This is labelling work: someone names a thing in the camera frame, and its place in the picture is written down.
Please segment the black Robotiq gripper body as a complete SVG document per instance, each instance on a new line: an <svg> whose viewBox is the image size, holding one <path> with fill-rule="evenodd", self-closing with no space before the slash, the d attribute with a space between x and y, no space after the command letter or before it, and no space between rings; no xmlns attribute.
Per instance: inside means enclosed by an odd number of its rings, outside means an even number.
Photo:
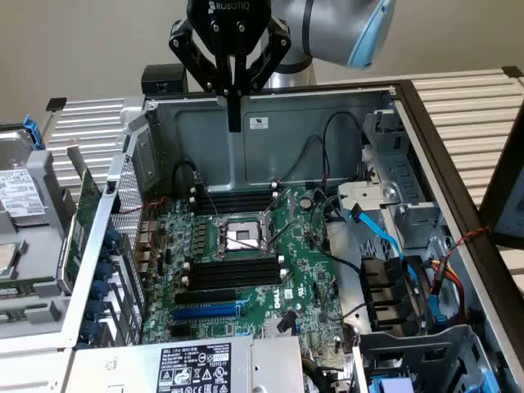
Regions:
<svg viewBox="0 0 524 393"><path fill-rule="evenodd" d="M233 56L241 40L251 54L271 17L270 1L188 1L187 18L211 54Z"/></svg>

